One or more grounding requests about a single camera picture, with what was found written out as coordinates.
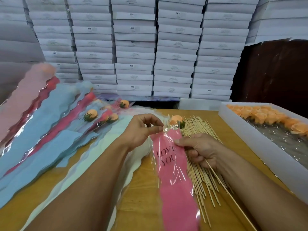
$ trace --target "yellow wooden tabletop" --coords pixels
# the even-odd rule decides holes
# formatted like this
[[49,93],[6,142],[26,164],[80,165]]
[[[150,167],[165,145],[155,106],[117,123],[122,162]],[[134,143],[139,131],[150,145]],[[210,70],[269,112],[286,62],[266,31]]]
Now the yellow wooden tabletop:
[[[235,132],[218,116],[217,111],[159,111],[163,115],[181,115],[185,117],[195,115],[207,120],[223,144],[255,165],[274,182],[287,189]],[[31,212],[48,197],[53,187],[66,176],[69,168],[79,160],[80,156],[87,150],[89,145],[90,144],[80,148],[70,159],[67,167],[49,170],[33,184],[18,192],[9,203],[0,209],[0,229],[5,231],[18,231],[21,229]],[[252,230],[249,223],[230,199],[229,195],[223,191],[221,186],[219,186],[219,190],[218,198],[221,203],[220,207],[217,205],[214,208],[210,198],[206,198],[205,200],[212,229],[201,220],[200,230]],[[241,204],[236,195],[234,195],[234,197],[248,214],[248,211]],[[139,169],[134,172],[132,181],[127,188],[125,188],[122,198],[117,205],[117,217],[112,231],[120,230],[162,230],[158,181],[157,177],[154,175],[150,157],[145,157]]]

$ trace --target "stack of white boxes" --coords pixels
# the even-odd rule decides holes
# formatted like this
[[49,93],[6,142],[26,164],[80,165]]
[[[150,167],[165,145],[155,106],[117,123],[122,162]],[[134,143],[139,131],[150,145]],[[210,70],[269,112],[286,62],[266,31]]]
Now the stack of white boxes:
[[67,0],[83,80],[95,93],[116,94],[115,50],[110,0]]
[[258,0],[209,0],[191,98],[228,101]]
[[205,0],[159,0],[154,96],[188,98]]
[[156,50],[156,0],[111,0],[118,95],[151,96]]
[[27,5],[23,0],[0,0],[0,24],[22,24],[31,22]]
[[308,39],[308,0],[259,0],[246,43]]
[[61,82],[78,82],[80,75],[66,1],[26,0],[26,2],[46,62],[57,68],[57,77]]

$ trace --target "person's right hand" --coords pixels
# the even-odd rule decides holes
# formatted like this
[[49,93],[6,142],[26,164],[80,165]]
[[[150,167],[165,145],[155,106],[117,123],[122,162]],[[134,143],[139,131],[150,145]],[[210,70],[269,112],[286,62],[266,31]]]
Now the person's right hand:
[[212,168],[216,168],[217,155],[219,151],[226,148],[222,143],[205,133],[190,135],[190,137],[186,136],[175,140],[174,143],[185,147],[191,160],[200,163],[205,168],[209,168],[205,159]]

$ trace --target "right arm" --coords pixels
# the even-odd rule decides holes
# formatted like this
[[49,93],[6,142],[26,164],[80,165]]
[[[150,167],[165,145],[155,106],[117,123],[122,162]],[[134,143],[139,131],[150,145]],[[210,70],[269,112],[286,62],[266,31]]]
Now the right arm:
[[203,167],[208,167],[205,159],[216,167],[263,230],[308,230],[308,205],[211,136],[200,133],[175,144],[188,147],[191,159]]

